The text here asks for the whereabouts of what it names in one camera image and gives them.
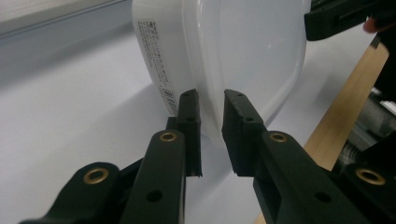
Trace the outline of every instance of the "plastic container lid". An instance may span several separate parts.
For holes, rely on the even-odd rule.
[[[169,113],[197,89],[203,132],[224,147],[224,90],[243,92],[268,121],[301,73],[309,8],[309,0],[134,0],[132,14]]]

